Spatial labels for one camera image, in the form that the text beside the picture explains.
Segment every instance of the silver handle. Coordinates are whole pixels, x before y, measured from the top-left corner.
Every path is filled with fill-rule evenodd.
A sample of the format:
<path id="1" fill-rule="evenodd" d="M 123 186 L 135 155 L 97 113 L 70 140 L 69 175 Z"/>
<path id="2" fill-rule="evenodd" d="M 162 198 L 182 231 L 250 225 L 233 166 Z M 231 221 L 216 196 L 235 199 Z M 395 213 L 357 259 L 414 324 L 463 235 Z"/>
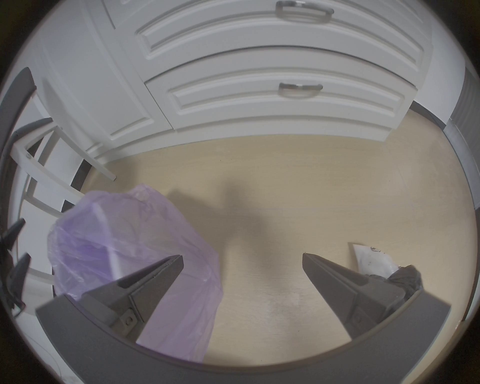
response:
<path id="1" fill-rule="evenodd" d="M 316 85 L 302 85 L 302 84 L 285 84 L 280 83 L 278 89 L 295 89 L 297 91 L 321 91 L 324 88 L 321 84 Z"/>
<path id="2" fill-rule="evenodd" d="M 276 2 L 276 8 L 282 9 L 284 7 L 298 7 L 305 9 L 313 9 L 315 11 L 325 12 L 327 15 L 333 15 L 335 12 L 332 8 L 324 7 L 320 4 L 310 3 L 301 0 L 280 0 Z"/>

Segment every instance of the light wood floor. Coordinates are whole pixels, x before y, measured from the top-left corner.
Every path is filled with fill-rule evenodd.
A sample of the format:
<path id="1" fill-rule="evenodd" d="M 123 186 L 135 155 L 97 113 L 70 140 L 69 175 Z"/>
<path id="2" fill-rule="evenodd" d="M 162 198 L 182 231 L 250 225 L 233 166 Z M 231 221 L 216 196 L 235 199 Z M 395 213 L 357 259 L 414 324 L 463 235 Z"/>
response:
<path id="1" fill-rule="evenodd" d="M 475 214 L 442 131 L 409 112 L 385 143 L 334 136 L 255 136 L 180 145 L 92 171 L 83 192 L 146 183 L 220 255 L 224 297 L 206 363 L 263 365 L 350 339 L 301 267 L 303 252 L 356 269 L 349 242 L 415 265 L 451 304 L 416 377 L 446 345 L 472 290 Z"/>

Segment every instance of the cabinet drawer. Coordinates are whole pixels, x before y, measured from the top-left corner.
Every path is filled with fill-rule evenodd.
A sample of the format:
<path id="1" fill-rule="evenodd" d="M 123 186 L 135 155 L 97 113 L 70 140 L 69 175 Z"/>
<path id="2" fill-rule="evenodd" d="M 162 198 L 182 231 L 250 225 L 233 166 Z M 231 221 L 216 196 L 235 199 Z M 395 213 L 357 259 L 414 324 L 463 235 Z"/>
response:
<path id="1" fill-rule="evenodd" d="M 306 2 L 318 10 L 276 0 L 107 0 L 106 7 L 144 81 L 220 52 L 298 46 L 373 62 L 420 87 L 432 45 L 429 18 L 415 1 Z"/>
<path id="2" fill-rule="evenodd" d="M 290 89 L 296 84 L 308 89 Z M 407 81 L 366 61 L 320 49 L 280 47 L 199 59 L 146 85 L 174 129 L 282 116 L 392 129 L 416 93 Z"/>

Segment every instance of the trash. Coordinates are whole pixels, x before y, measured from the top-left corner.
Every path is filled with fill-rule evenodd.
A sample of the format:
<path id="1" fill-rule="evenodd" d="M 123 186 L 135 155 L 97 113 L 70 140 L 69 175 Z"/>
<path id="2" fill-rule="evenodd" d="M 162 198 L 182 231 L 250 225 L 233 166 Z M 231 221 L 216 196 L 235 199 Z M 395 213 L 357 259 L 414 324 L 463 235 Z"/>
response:
<path id="1" fill-rule="evenodd" d="M 405 301 L 423 289 L 421 274 L 413 265 L 399 267 L 389 255 L 373 247 L 354 244 L 353 249 L 359 272 L 402 288 L 405 291 Z"/>
<path id="2" fill-rule="evenodd" d="M 177 254 L 184 268 L 137 344 L 201 362 L 223 295 L 218 254 L 166 197 L 144 184 L 128 193 L 89 192 L 48 235 L 55 291 L 75 300 Z"/>
<path id="3" fill-rule="evenodd" d="M 387 279 L 398 270 L 392 258 L 376 248 L 354 244 L 353 249 L 362 275 L 377 275 Z"/>

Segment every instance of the floor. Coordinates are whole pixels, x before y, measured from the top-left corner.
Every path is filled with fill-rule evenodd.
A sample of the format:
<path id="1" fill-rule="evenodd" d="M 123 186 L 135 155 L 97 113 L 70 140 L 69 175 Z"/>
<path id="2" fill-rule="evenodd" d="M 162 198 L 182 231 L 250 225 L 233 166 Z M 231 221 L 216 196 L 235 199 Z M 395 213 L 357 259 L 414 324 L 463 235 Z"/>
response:
<path id="1" fill-rule="evenodd" d="M 472 198 L 442 131 L 409 111 L 386 142 L 254 136 L 179 145 L 90 172 L 83 192 L 146 183 L 220 255 L 224 297 L 206 363 L 263 365 L 350 341 L 301 267 L 303 252 L 356 269 L 349 243 L 415 265 L 451 304 L 411 382 L 446 345 L 470 297 L 477 255 Z"/>

